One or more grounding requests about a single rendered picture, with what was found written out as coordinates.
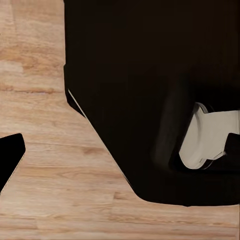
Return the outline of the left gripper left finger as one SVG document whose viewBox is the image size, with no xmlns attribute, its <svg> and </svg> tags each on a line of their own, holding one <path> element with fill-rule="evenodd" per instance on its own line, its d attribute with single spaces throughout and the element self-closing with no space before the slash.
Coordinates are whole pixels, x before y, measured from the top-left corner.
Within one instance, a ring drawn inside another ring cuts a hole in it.
<svg viewBox="0 0 240 240">
<path fill-rule="evenodd" d="M 26 151 L 21 133 L 0 138 L 0 192 Z"/>
</svg>

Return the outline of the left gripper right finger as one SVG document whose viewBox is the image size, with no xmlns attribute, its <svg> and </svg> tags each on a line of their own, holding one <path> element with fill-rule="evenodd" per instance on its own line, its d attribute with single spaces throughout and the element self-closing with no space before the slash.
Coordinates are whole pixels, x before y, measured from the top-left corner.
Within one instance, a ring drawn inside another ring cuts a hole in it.
<svg viewBox="0 0 240 240">
<path fill-rule="evenodd" d="M 240 134 L 229 133 L 224 150 L 240 172 Z"/>
</svg>

